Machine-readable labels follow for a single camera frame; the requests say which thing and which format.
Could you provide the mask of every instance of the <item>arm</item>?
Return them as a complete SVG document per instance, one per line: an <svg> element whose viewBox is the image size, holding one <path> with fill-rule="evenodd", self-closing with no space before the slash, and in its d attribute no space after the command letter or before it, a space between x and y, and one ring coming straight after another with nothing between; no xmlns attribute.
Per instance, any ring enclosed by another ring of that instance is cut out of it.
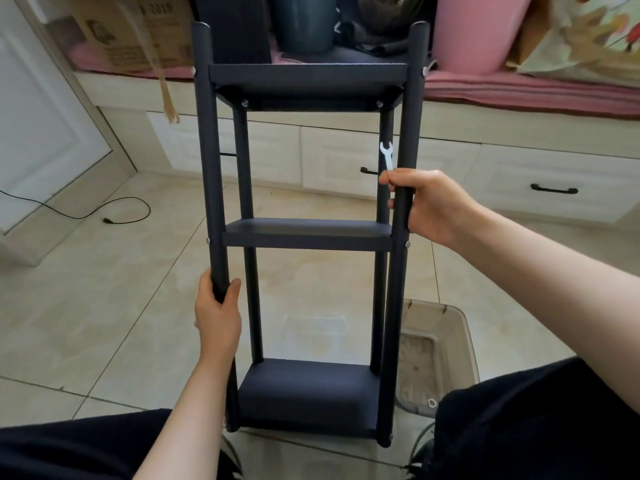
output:
<svg viewBox="0 0 640 480"><path fill-rule="evenodd" d="M416 188L409 229L459 253L640 413L640 278L482 207L439 171L401 168L380 183Z"/></svg>
<svg viewBox="0 0 640 480"><path fill-rule="evenodd" d="M240 280L234 280L220 305L213 297L211 271L200 277L200 360L134 480L216 478L227 379L241 331L239 293Z"/></svg>

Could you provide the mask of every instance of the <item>hand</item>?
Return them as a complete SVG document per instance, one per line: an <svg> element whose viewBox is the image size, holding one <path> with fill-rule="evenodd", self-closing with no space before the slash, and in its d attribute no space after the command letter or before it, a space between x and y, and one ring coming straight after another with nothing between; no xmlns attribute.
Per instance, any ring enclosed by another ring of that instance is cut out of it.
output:
<svg viewBox="0 0 640 480"><path fill-rule="evenodd" d="M211 268L200 277L200 288L196 298L196 327L200 331L200 361L222 366L228 373L236 355L242 319L238 311L238 296L242 282L236 278L231 282L220 304L213 296Z"/></svg>
<svg viewBox="0 0 640 480"><path fill-rule="evenodd" d="M459 233L474 226L487 211L440 170L384 171L380 184L388 184L391 192L396 191L396 185L415 188L409 231L448 248L455 247ZM393 199L389 200L389 208L394 208Z"/></svg>

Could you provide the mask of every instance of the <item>dark gray shelf rack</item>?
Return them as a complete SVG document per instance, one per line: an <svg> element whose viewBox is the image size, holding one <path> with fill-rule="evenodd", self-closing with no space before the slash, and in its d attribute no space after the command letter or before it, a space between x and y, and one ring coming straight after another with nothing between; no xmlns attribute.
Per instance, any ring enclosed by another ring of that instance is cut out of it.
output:
<svg viewBox="0 0 640 480"><path fill-rule="evenodd" d="M394 109L402 101L397 165L415 168L428 34L425 22L411 27L406 63L214 64L210 27L193 24L200 151L217 299L224 298L229 286L227 247L244 248L252 365L239 389L235 363L232 366L227 385L229 431L245 426L371 438L383 447L391 444L413 190L396 189L391 225L384 185L378 185L375 222L255 218L247 111L379 112L380 142L388 145L393 140ZM228 225L216 98L234 115L241 218ZM385 158L379 152L378 174L384 168ZM264 357L256 248L375 253L369 365Z"/></svg>

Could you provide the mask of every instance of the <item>black drawer handle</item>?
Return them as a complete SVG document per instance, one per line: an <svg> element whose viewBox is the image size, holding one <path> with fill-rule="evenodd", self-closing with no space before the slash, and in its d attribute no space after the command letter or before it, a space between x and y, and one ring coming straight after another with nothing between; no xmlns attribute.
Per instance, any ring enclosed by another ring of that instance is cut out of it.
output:
<svg viewBox="0 0 640 480"><path fill-rule="evenodd" d="M367 175L377 175L377 174L378 174L378 172L377 172L377 171L371 171L370 169L368 169L368 168L367 168L367 167L365 167L365 166L361 166L361 167L360 167L360 171L361 171L362 173L366 173Z"/></svg>
<svg viewBox="0 0 640 480"><path fill-rule="evenodd" d="M531 188L533 190L537 190L538 192L553 192L555 194L569 194L569 195L576 195L576 193L578 193L578 189L567 189L567 190L558 190L558 189L548 189L545 187L540 187L540 185L538 184L531 184Z"/></svg>

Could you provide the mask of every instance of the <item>white wrench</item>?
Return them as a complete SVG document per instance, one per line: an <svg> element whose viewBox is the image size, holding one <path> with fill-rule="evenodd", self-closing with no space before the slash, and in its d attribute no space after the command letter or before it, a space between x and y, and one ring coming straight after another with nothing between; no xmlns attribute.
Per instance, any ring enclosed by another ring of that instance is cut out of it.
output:
<svg viewBox="0 0 640 480"><path fill-rule="evenodd" d="M385 148L385 144L380 142L380 151L385 156L385 162L387 163L387 170L393 170L394 169L394 161L393 161L394 144L389 143L389 147Z"/></svg>

